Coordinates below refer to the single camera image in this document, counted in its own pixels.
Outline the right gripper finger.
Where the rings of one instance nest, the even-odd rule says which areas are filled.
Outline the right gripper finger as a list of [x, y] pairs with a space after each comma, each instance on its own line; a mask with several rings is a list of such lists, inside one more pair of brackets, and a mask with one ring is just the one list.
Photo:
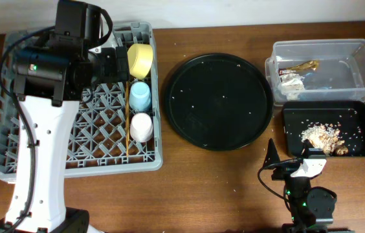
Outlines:
[[273, 139], [269, 139], [267, 154], [263, 162], [263, 169], [273, 169], [277, 164], [280, 163], [280, 158], [274, 144]]
[[309, 139], [305, 139], [303, 142], [303, 150], [301, 152], [301, 156], [305, 159], [308, 159], [311, 156], [311, 148], [312, 144]]

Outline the food scraps pile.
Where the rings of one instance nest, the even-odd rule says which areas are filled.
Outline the food scraps pile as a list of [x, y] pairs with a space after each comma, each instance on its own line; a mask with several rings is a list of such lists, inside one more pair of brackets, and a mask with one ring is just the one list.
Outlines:
[[343, 156], [349, 153], [339, 128], [333, 124], [313, 125], [302, 131], [300, 137], [302, 142], [308, 140], [312, 147], [321, 149], [329, 156]]

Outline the yellow bowl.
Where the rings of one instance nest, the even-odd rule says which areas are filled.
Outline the yellow bowl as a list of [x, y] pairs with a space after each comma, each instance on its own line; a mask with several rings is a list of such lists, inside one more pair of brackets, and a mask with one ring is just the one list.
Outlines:
[[127, 58], [130, 75], [142, 80], [151, 70], [153, 63], [153, 48], [148, 44], [133, 44], [127, 51]]

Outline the wooden chopstick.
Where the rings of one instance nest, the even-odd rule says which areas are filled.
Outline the wooden chopstick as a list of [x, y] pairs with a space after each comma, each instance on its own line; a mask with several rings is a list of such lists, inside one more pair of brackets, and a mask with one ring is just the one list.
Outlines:
[[126, 82], [126, 157], [129, 156], [129, 125], [130, 125], [130, 115], [129, 115], [129, 92], [130, 92], [130, 83]]

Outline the blue plastic cup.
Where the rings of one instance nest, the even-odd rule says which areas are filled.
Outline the blue plastic cup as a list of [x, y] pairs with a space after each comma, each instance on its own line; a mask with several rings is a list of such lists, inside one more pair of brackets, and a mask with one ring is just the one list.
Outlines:
[[145, 82], [135, 82], [129, 94], [130, 107], [138, 112], [146, 112], [151, 107], [151, 90]]

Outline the white tissue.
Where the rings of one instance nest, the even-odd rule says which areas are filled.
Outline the white tissue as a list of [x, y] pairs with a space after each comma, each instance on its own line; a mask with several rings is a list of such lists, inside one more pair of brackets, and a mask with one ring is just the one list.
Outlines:
[[287, 100], [298, 100], [300, 91], [304, 91], [303, 76], [296, 73], [283, 74], [280, 76], [281, 83], [278, 86], [282, 95]]

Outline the pink plastic cup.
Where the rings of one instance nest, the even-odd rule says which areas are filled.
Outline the pink plastic cup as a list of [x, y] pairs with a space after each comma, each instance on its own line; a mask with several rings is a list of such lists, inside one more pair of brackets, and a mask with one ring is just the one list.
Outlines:
[[153, 122], [146, 113], [137, 113], [131, 119], [130, 135], [136, 142], [147, 142], [153, 136]]

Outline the gold snack wrapper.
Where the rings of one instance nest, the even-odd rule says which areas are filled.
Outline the gold snack wrapper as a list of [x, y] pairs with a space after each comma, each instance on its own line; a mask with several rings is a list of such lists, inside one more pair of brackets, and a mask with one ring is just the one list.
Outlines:
[[296, 72], [302, 72], [308, 69], [316, 70], [320, 64], [319, 60], [310, 60], [305, 63], [301, 63], [299, 65], [293, 66], [293, 67], [287, 67], [278, 69], [279, 75], [289, 74], [289, 73], [296, 73]]

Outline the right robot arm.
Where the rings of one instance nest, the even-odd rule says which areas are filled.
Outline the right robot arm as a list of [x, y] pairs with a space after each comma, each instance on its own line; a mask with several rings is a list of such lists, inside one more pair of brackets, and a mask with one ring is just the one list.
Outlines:
[[282, 232], [327, 232], [333, 223], [333, 211], [337, 194], [321, 186], [312, 186], [311, 180], [324, 169], [327, 156], [321, 149], [314, 148], [305, 140], [299, 157], [280, 160], [272, 139], [268, 142], [267, 154], [258, 170], [271, 170], [273, 181], [283, 181], [283, 193], [279, 194], [264, 187], [282, 199], [291, 214], [291, 223], [282, 225]]

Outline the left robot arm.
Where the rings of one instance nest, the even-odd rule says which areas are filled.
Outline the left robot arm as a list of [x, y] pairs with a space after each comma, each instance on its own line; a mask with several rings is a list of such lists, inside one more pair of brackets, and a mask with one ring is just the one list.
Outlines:
[[60, 1], [53, 26], [9, 45], [14, 78], [3, 91], [19, 115], [16, 184], [0, 232], [94, 232], [88, 211], [64, 200], [65, 163], [82, 93], [129, 78], [125, 47], [107, 47], [113, 22], [106, 10]]

